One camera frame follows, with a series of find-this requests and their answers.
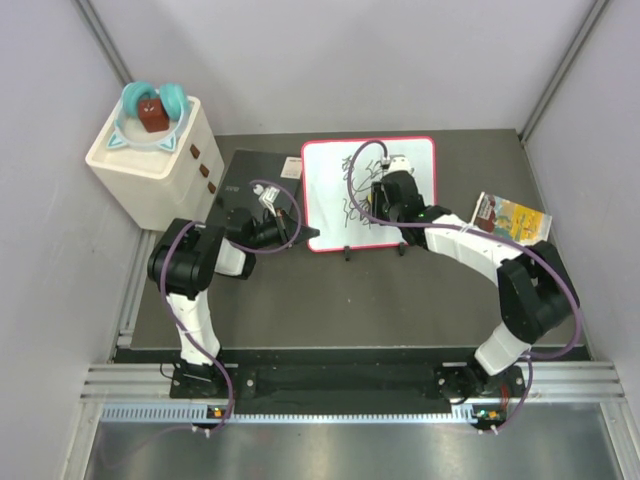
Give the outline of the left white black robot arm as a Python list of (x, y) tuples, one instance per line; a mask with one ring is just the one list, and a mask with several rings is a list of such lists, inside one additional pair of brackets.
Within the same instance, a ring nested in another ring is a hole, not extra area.
[(244, 280), (251, 275), (258, 253), (319, 235), (318, 229), (298, 223), (281, 208), (264, 209), (260, 219), (246, 208), (236, 208), (220, 226), (180, 218), (170, 224), (148, 260), (147, 275), (158, 287), (181, 343), (171, 397), (220, 398), (228, 393), (208, 302), (213, 277)]

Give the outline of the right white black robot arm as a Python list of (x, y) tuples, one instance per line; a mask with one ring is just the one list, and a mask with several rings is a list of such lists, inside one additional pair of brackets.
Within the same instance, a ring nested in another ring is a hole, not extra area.
[(399, 228), (403, 240), (451, 258), (491, 281), (498, 290), (501, 322), (467, 361), (465, 393), (492, 394), (503, 372), (549, 331), (573, 317), (573, 341), (581, 335), (579, 299), (556, 247), (545, 241), (522, 246), (462, 221), (450, 210), (428, 206), (413, 176), (394, 171), (371, 187), (371, 215)]

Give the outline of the pink framed whiteboard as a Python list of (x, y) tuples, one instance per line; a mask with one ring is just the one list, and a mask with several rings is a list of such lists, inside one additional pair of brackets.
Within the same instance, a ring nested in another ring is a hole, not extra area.
[[(428, 136), (382, 138), (393, 161), (406, 164), (427, 205), (437, 202), (435, 142)], [(365, 143), (361, 139), (316, 140), (301, 150), (307, 225), (320, 235), (307, 241), (314, 253), (395, 247), (403, 239), (398, 229), (372, 225), (348, 195), (350, 160)]]

